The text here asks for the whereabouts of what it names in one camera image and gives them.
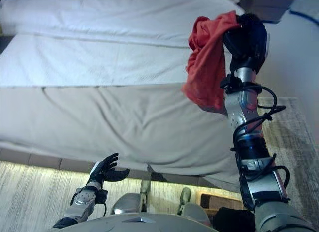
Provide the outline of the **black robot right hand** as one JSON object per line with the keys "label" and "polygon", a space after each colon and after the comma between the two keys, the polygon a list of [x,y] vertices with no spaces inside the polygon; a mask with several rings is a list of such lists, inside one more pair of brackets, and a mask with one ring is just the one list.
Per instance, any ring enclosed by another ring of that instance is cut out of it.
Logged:
{"label": "black robot right hand", "polygon": [[238,28],[224,33],[223,42],[232,55],[230,72],[250,68],[258,73],[266,59],[267,32],[254,14],[236,16]]}

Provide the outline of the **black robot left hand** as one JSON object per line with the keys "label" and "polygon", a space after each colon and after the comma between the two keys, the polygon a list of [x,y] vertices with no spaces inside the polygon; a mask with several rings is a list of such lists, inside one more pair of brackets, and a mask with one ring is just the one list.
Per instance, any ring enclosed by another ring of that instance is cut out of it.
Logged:
{"label": "black robot left hand", "polygon": [[115,170],[118,161],[118,153],[114,153],[106,157],[103,161],[98,161],[93,166],[87,185],[90,183],[98,183],[100,188],[103,187],[103,183],[118,182],[126,179],[130,170]]}

